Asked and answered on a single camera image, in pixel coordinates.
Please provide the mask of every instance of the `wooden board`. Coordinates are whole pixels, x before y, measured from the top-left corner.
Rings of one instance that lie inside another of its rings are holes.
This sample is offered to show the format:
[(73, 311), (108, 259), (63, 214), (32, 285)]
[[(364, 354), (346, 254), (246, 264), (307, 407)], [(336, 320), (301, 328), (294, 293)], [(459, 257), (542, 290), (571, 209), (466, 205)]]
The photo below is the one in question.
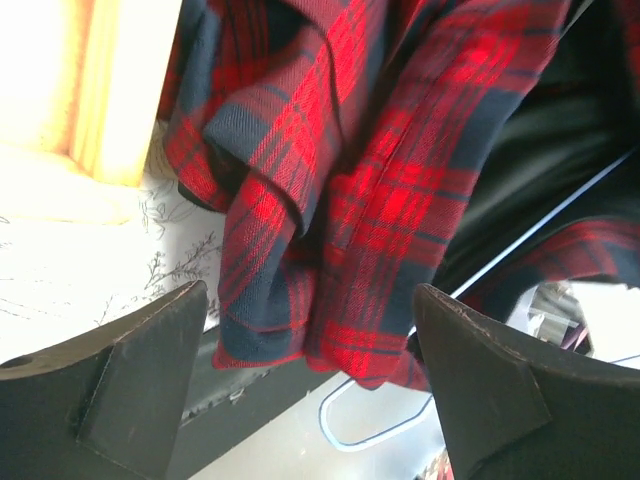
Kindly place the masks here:
[[(180, 4), (0, 6), (0, 215), (110, 224), (135, 211)], [(45, 172), (50, 184), (34, 181)]]

